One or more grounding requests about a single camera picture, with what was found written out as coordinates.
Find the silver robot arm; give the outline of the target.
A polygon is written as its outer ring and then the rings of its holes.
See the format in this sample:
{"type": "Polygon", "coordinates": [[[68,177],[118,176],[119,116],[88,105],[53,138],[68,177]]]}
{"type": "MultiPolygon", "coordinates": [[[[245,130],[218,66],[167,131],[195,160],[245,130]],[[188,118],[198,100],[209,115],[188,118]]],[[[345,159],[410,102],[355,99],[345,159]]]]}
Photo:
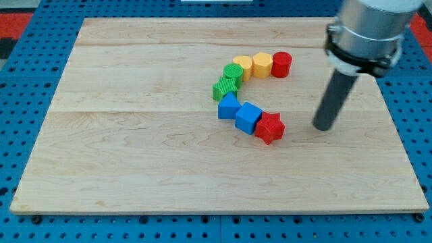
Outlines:
{"type": "Polygon", "coordinates": [[[327,25],[325,52],[346,76],[384,77],[402,56],[404,33],[421,0],[345,0],[327,25]]]}

